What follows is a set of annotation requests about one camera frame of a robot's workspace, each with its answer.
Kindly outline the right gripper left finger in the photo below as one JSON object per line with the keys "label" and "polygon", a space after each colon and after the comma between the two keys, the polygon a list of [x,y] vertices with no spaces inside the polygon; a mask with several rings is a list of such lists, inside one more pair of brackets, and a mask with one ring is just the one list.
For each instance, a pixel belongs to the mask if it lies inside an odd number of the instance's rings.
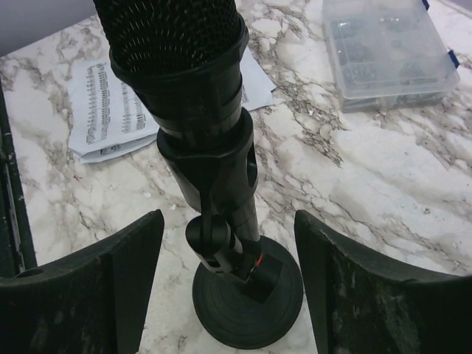
{"label": "right gripper left finger", "polygon": [[1,279],[1,352],[137,353],[163,231],[155,210],[79,251]]}

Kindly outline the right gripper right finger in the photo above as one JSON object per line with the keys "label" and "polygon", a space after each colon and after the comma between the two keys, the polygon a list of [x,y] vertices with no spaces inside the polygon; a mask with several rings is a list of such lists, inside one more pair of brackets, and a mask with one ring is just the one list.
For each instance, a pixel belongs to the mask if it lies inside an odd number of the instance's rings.
{"label": "right gripper right finger", "polygon": [[319,353],[469,353],[471,278],[403,263],[305,210],[294,233]]}

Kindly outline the black microphone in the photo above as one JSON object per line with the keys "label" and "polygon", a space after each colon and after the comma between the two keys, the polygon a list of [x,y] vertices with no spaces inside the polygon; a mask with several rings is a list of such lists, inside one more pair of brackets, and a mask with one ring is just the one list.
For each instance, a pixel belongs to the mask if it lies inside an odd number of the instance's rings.
{"label": "black microphone", "polygon": [[159,125],[158,145],[204,156],[248,142],[240,62],[248,29],[233,1],[96,1],[111,68]]}

